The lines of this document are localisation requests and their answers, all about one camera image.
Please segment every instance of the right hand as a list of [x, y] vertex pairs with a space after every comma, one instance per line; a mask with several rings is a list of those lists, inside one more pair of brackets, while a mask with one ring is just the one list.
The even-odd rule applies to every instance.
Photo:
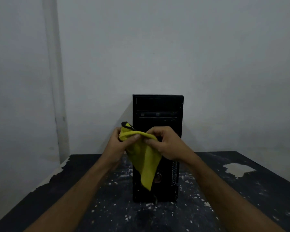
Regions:
[[169, 126], [152, 127], [148, 134], [161, 136], [162, 142], [154, 139], [145, 139], [145, 143], [157, 149], [162, 156], [169, 160], [189, 162], [189, 156], [194, 152], [182, 141], [182, 139]]

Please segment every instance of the white wall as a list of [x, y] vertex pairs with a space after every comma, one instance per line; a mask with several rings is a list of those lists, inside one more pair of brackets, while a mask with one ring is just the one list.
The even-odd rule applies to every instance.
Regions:
[[0, 0], [0, 218], [59, 166], [42, 0]]
[[290, 0], [58, 0], [58, 16], [71, 154], [101, 153], [132, 94], [183, 94], [195, 151], [290, 167]]

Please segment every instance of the yellow cloth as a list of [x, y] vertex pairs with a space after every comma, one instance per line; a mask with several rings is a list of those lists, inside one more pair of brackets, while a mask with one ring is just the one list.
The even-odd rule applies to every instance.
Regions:
[[[135, 134], [140, 134], [144, 137], [157, 140], [152, 134], [136, 131], [128, 122], [121, 124], [121, 132], [119, 139], [126, 140], [128, 137]], [[126, 149], [128, 157], [133, 166], [141, 174], [141, 183], [149, 191], [151, 190], [152, 181], [154, 180], [158, 164], [161, 160], [161, 154], [143, 142], [143, 139], [138, 140], [135, 144]]]

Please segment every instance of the black computer case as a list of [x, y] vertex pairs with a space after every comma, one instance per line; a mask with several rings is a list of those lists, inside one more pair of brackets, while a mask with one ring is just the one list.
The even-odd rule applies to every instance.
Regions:
[[[153, 126], [170, 126], [182, 137], [182, 95], [133, 95], [133, 127], [146, 132]], [[178, 197], [179, 163], [162, 157], [149, 192], [133, 167], [134, 202], [174, 202]]]

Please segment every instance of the table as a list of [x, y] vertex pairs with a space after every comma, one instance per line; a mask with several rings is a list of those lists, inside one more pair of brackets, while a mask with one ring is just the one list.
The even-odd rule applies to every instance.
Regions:
[[[290, 231], [290, 182], [238, 152], [197, 152], [232, 188], [286, 231]], [[63, 171], [29, 193], [4, 218], [0, 232], [23, 231], [70, 189], [100, 155], [71, 155]], [[225, 164], [255, 171], [236, 177]], [[100, 188], [76, 231], [225, 231], [193, 176], [181, 165], [176, 203], [157, 205], [132, 201], [132, 165], [121, 166]]]

